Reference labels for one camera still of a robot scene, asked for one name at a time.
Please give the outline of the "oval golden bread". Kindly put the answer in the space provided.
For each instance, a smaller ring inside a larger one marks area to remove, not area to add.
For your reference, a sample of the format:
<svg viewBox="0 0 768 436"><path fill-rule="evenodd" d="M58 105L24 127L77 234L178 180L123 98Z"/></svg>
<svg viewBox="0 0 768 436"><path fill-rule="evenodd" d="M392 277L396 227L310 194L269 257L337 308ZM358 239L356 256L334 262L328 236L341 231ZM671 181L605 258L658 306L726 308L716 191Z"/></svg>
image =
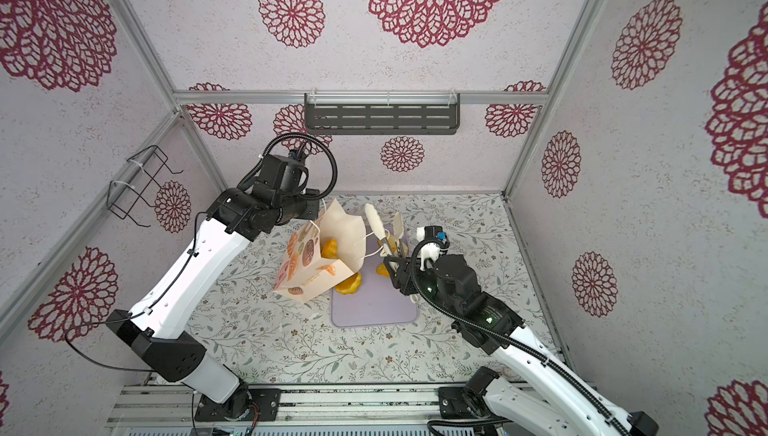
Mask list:
<svg viewBox="0 0 768 436"><path fill-rule="evenodd" d="M396 273L396 271L386 263L380 264L377 266L376 272L378 275L391 277L393 274Z"/></svg>

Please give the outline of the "printed paper bag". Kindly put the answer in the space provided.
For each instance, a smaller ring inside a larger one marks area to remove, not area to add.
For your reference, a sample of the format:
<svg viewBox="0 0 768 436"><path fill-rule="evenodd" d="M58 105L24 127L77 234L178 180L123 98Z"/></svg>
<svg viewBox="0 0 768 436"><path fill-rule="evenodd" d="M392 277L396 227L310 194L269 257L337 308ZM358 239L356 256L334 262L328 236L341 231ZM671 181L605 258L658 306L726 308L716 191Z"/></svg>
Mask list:
<svg viewBox="0 0 768 436"><path fill-rule="evenodd" d="M331 238L338 242L338 258L324 259L321 248ZM347 213L333 200L317 220L304 224L290 238L273 292L308 303L360 272L364 259L374 255L368 247L371 241L363 218Z"/></svg>

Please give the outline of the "orange elongated bread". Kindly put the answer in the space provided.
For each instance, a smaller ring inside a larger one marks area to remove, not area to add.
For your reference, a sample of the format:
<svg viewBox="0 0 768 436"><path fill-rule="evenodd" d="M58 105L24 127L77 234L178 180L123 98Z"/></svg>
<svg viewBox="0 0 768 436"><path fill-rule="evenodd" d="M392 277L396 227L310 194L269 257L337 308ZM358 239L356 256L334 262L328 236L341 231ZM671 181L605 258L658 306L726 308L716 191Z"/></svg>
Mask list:
<svg viewBox="0 0 768 436"><path fill-rule="evenodd" d="M324 259L338 258L338 242L336 239L328 239L321 248L321 257Z"/></svg>

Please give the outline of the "metal tongs with white tips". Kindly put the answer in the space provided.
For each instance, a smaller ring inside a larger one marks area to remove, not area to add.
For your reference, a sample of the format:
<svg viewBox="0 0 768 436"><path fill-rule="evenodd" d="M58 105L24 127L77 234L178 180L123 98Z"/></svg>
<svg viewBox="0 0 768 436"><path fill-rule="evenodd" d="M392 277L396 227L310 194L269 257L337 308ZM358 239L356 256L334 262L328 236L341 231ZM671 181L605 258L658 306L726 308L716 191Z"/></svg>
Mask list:
<svg viewBox="0 0 768 436"><path fill-rule="evenodd" d="M416 304L419 296L414 284L410 281L408 272L411 257L403 214L394 212L391 220L385 223L377 208L371 203L364 205L364 214L373 236L380 244L378 255L382 257L381 264L389 264L396 271L388 277L392 286Z"/></svg>

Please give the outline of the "small yellow croissant piece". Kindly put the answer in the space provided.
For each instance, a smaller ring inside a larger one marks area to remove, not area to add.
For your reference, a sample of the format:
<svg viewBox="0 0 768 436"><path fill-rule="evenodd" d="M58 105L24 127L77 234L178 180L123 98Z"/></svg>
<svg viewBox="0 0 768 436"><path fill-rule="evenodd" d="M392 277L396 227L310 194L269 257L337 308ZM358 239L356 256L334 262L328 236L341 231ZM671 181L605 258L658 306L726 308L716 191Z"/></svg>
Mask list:
<svg viewBox="0 0 768 436"><path fill-rule="evenodd" d="M351 277L337 284L334 289L341 295L351 295L355 294L359 290L361 284L362 275L360 273L355 273Z"/></svg>

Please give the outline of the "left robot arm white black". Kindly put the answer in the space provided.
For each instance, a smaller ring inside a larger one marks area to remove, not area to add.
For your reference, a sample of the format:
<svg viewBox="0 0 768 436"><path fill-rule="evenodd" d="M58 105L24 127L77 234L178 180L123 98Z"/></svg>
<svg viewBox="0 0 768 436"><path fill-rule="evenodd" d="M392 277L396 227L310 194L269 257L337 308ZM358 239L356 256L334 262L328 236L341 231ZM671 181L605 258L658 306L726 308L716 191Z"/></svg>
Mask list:
<svg viewBox="0 0 768 436"><path fill-rule="evenodd" d="M192 242L155 287L128 311L115 310L107 327L168 382L180 382L210 401L244 403L244 384L186 330L198 303L251 242L294 219L316 218L317 191L306 187L305 155L268 155L244 188L230 188L203 212Z"/></svg>

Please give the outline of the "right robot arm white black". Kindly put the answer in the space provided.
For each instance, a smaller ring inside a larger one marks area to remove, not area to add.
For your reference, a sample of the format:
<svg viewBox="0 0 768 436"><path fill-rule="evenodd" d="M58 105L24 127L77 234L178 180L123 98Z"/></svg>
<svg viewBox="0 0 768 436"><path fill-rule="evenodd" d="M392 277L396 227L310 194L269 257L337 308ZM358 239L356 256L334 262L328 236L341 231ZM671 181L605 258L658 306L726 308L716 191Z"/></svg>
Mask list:
<svg viewBox="0 0 768 436"><path fill-rule="evenodd" d="M539 340L523 318L484 291L464 256L451 254L439 226L421 229L406 252L382 238L383 263L395 289L419 296L451 321L471 346L513 370L534 390L529 395L498 372L482 367L465 385L463 398L478 421L510 421L535 435L655 435L658 423L629 412L589 386Z"/></svg>

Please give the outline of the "lavender tray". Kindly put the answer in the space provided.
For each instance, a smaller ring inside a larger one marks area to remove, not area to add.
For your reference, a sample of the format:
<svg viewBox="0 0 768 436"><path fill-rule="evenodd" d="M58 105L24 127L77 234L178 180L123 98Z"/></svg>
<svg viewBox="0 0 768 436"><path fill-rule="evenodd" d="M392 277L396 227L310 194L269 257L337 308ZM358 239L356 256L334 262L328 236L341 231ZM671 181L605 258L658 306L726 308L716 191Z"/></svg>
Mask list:
<svg viewBox="0 0 768 436"><path fill-rule="evenodd" d="M361 285L351 295L332 291L331 322L338 328L362 328L400 325L414 322L419 310L408 296L395 289L387 276L377 273L380 256L364 259L360 269Z"/></svg>

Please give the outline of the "floral table mat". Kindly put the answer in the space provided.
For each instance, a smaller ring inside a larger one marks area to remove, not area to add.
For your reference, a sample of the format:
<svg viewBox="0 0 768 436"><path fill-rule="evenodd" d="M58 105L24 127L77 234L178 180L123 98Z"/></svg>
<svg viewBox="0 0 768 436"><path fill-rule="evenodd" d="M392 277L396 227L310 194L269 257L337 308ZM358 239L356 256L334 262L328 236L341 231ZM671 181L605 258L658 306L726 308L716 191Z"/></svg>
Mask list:
<svg viewBox="0 0 768 436"><path fill-rule="evenodd" d="M499 195L343 195L340 203L351 214L368 203L383 218L400 213L408 230L443 227L481 287L516 311L549 350L560 349ZM188 323L240 377L274 384L459 382L493 365L427 304L404 325L342 329L332 324L329 294L304 305L275 294L280 260L298 228L277 229L240 254Z"/></svg>

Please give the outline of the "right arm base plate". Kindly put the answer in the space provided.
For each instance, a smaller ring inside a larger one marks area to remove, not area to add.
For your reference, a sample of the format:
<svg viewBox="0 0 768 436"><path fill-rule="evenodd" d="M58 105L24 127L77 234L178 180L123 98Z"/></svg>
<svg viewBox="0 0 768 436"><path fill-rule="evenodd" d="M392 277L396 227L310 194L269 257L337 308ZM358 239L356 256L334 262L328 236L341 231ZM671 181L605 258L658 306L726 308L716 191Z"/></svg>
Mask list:
<svg viewBox="0 0 768 436"><path fill-rule="evenodd" d="M446 420L459 420L493 416L484 396L488 386L498 378L496 371L483 366L462 386L439 387L437 394L441 417Z"/></svg>

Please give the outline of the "grey wall shelf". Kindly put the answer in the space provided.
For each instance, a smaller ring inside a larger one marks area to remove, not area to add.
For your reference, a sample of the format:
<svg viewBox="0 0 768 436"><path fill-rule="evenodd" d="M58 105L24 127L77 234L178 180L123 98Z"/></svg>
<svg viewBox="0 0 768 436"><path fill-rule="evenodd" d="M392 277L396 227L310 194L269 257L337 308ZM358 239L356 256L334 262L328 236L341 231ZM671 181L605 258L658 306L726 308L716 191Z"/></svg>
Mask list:
<svg viewBox="0 0 768 436"><path fill-rule="evenodd" d="M304 124L312 135L451 136L461 122L455 93L436 97L304 96Z"/></svg>

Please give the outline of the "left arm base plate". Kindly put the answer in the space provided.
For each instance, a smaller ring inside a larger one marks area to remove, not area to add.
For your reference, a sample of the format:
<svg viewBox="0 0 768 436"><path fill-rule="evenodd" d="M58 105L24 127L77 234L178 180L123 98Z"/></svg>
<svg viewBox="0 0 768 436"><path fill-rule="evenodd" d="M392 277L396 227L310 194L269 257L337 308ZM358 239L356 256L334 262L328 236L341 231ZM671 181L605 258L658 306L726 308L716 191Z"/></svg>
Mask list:
<svg viewBox="0 0 768 436"><path fill-rule="evenodd" d="M277 418L281 396L282 391L277 388L239 389L224 403L202 396L194 413L194 422L272 422Z"/></svg>

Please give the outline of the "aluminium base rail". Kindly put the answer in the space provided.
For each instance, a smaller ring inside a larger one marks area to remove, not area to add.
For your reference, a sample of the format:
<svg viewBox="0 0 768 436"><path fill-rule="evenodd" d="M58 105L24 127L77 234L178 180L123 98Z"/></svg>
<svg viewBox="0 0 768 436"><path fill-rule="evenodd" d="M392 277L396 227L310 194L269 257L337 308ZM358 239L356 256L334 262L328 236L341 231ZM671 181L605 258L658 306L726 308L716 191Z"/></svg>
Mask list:
<svg viewBox="0 0 768 436"><path fill-rule="evenodd" d="M285 384L253 385L259 429L269 426L418 424L453 409L465 384ZM202 429L246 428L252 410L228 420L185 386L126 386L117 397L105 427Z"/></svg>

